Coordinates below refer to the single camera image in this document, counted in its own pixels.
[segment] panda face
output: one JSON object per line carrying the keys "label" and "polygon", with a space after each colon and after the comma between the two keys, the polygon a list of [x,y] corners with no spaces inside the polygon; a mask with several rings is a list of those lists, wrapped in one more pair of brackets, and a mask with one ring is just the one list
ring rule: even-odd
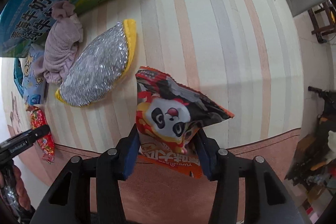
{"label": "panda face", "polygon": [[178,101],[156,98],[146,111],[146,119],[159,137],[180,139],[185,123],[190,122],[190,114],[186,106]]}

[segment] purple towel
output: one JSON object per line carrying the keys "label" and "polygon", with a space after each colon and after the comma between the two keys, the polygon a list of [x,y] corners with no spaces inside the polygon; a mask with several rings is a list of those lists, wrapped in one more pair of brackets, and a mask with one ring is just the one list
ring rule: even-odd
{"label": "purple towel", "polygon": [[75,42],[83,41],[82,24],[74,9],[67,0],[52,7],[51,16],[57,21],[48,34],[44,56],[33,64],[35,77],[44,76],[48,83],[57,84],[68,75],[78,49]]}

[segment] human hand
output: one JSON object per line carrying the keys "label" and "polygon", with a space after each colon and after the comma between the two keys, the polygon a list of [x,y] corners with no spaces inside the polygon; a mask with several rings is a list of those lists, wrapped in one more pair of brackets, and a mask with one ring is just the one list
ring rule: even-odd
{"label": "human hand", "polygon": [[[15,177],[15,180],[16,180],[16,192],[17,192],[17,195],[18,195],[18,201],[19,201],[19,204],[27,211],[30,210],[30,199],[29,199],[29,196],[27,194],[27,190],[25,188],[25,185],[23,183],[23,180],[21,178],[21,171],[20,169],[13,165],[13,171],[14,171],[14,177]],[[4,187],[5,183],[4,183],[4,180],[3,180],[3,176],[2,174],[0,173],[0,187]]]}

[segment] orange snack bag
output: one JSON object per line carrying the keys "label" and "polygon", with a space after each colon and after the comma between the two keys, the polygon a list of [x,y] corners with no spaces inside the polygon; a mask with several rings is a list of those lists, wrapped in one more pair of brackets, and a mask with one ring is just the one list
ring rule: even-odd
{"label": "orange snack bag", "polygon": [[[40,126],[48,124],[47,119],[41,109],[36,106],[28,106],[27,110],[31,111],[30,124],[32,129],[36,129]],[[51,132],[49,132],[46,136],[38,139],[37,143],[44,153],[42,159],[50,164],[55,162],[55,143]]]}
{"label": "orange snack bag", "polygon": [[136,126],[142,158],[199,178],[202,169],[190,140],[199,128],[234,115],[168,74],[140,67]]}

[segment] plastic bag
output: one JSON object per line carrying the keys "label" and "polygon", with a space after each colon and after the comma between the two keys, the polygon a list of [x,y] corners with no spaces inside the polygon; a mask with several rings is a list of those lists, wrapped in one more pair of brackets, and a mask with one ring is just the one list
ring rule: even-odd
{"label": "plastic bag", "polygon": [[32,70],[32,64],[43,54],[44,50],[40,46],[32,44],[23,63],[23,100],[28,105],[43,104],[46,80],[43,77],[35,77]]}
{"label": "plastic bag", "polygon": [[199,128],[234,115],[158,70],[140,67],[136,80],[136,126],[143,158],[200,177],[200,162],[190,140]]}
{"label": "plastic bag", "polygon": [[[29,106],[27,110],[31,111],[30,124],[31,124],[32,129],[36,129],[40,126],[48,124],[47,119],[41,109],[39,109],[36,106]],[[44,153],[44,155],[42,156],[42,159],[48,163],[54,162],[55,161],[55,143],[51,135],[51,132],[49,132],[46,136],[38,139],[37,143],[39,144],[40,148],[42,149]]]}
{"label": "plastic bag", "polygon": [[14,83],[21,97],[23,97],[23,89],[22,89],[22,81],[23,81],[23,73],[21,68],[21,62],[18,58],[14,59]]}

